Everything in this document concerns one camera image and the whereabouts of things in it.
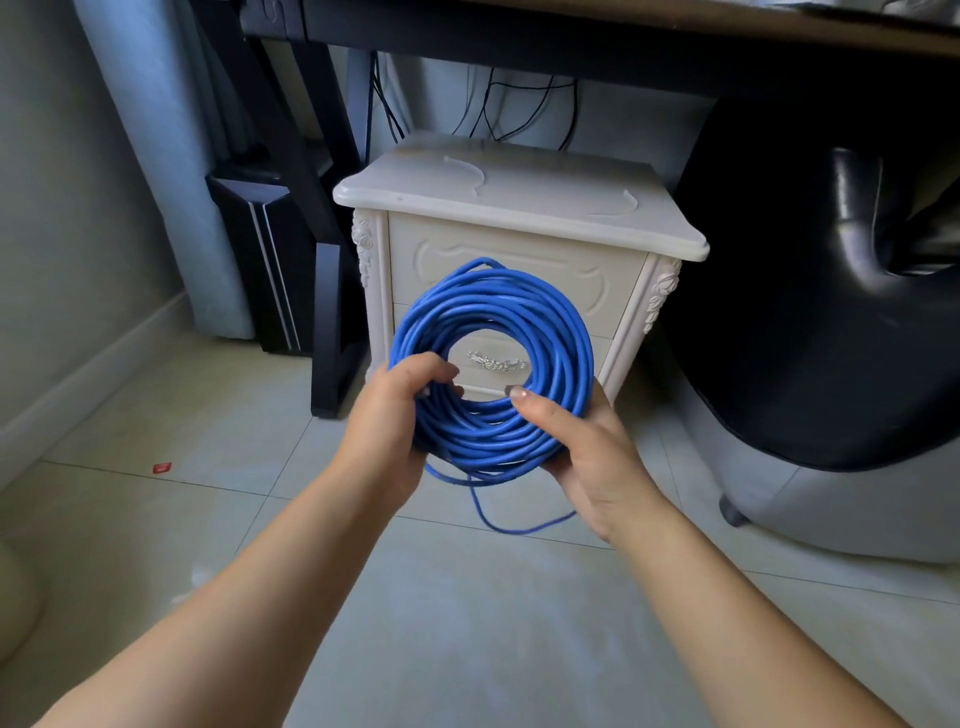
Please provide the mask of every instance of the forearm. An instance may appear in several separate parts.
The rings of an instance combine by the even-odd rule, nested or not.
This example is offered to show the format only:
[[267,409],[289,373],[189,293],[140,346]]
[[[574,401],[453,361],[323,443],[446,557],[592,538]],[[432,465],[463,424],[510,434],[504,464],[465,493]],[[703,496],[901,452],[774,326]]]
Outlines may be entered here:
[[325,473],[39,725],[280,725],[390,514]]
[[665,498],[625,516],[612,544],[721,728],[905,725]]

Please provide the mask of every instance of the hand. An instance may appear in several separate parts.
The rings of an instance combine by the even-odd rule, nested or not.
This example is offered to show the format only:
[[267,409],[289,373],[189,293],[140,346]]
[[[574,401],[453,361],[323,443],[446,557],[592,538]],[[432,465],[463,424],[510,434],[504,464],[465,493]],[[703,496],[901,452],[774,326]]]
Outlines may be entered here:
[[543,468],[557,478],[577,513],[601,539],[609,541],[635,508],[663,498],[596,380],[583,420],[522,387],[511,387],[509,394],[524,420],[566,445]]
[[330,467],[360,477],[393,515],[417,489],[426,462],[426,453],[413,448],[414,397],[459,372],[433,352],[408,356],[389,371],[381,366],[357,397]]

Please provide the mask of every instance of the blue curtain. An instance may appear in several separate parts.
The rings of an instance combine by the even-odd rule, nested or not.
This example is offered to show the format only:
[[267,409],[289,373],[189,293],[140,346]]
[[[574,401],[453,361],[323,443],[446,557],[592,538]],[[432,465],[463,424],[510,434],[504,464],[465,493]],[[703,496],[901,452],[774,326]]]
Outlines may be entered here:
[[250,120],[186,0],[74,0],[166,225],[199,331],[252,339],[204,176],[253,143]]

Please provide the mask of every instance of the cable coil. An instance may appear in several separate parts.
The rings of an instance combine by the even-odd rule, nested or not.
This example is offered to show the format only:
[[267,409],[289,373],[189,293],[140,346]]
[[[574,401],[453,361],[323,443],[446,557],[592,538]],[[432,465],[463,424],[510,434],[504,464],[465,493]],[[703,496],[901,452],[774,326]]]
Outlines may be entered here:
[[[526,389],[578,417],[586,413],[593,349],[577,309],[546,281],[488,257],[458,268],[414,302],[396,331],[390,366],[421,352],[446,359],[460,339],[484,328],[505,333],[526,349],[533,370]],[[414,443],[466,474],[460,479],[426,467],[440,480],[468,486],[480,519],[495,531],[534,533],[575,514],[524,529],[498,528],[484,515],[475,488],[529,473],[563,447],[520,417],[508,398],[462,400],[450,387],[431,387],[417,400]]]

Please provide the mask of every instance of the nightstand drawer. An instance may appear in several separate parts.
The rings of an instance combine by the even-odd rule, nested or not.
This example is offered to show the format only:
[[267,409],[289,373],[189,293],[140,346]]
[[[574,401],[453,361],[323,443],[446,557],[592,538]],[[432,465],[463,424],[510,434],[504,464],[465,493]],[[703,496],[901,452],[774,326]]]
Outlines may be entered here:
[[[394,328],[410,306],[394,303]],[[612,341],[590,336],[593,371],[599,374]],[[460,367],[457,383],[502,392],[508,384],[522,384],[530,375],[530,357],[514,339],[499,331],[483,329],[454,344],[449,360]]]
[[604,339],[616,334],[647,257],[643,251],[398,212],[390,213],[389,226],[396,303],[412,304],[447,274],[486,255],[553,284],[580,311],[587,331]]

